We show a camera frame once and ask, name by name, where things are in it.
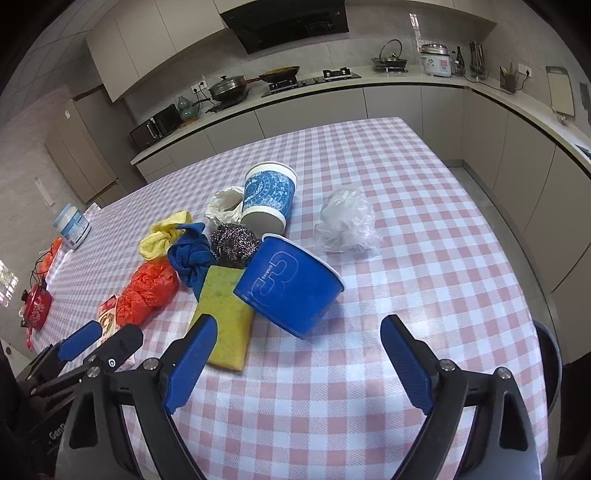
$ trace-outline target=clear plastic bag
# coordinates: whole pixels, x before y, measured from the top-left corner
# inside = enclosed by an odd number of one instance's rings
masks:
[[[324,201],[320,222],[314,225],[316,246],[326,252],[379,248],[373,205],[353,186],[334,190]]]

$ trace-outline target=yellow cloth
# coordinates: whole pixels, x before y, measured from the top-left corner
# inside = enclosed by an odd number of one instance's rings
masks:
[[[176,230],[176,227],[184,223],[193,223],[193,217],[188,210],[173,213],[170,217],[153,224],[149,234],[139,242],[139,254],[148,261],[166,255],[170,245],[184,233],[184,230]]]

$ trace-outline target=white plastic bag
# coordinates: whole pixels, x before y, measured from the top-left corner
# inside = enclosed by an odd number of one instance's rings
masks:
[[[314,225],[314,241],[327,252],[379,248],[374,207],[361,190],[339,187],[330,194],[322,205],[320,222]]]
[[[243,187],[226,187],[213,194],[205,209],[205,217],[216,227],[221,223],[240,224],[243,200]]]

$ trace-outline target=range hood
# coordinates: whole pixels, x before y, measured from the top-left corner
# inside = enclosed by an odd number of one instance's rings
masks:
[[[349,31],[345,0],[256,0],[221,15],[247,53]]]

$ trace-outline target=cup rim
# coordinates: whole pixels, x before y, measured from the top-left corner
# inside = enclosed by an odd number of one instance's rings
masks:
[[[305,252],[306,254],[308,254],[309,256],[311,256],[312,258],[314,258],[316,261],[320,262],[322,265],[324,265],[326,268],[328,268],[337,278],[337,280],[340,282],[341,286],[342,286],[342,290],[341,293],[345,291],[345,282],[343,282],[343,279],[340,277],[340,275],[338,274],[338,272],[331,267],[328,263],[326,263],[326,261],[322,260],[321,258],[317,257],[316,255],[314,255],[312,252],[310,252],[309,250],[306,250],[305,248],[299,246],[297,243],[293,242],[292,240],[282,236],[282,235],[277,235],[276,233],[265,233],[263,234],[263,236],[261,237],[261,240],[264,242],[265,238],[271,236],[274,238],[278,238],[280,240],[283,240],[287,243],[289,243],[290,245],[293,245],[294,247],[298,248],[299,250],[302,250],[303,252]]]

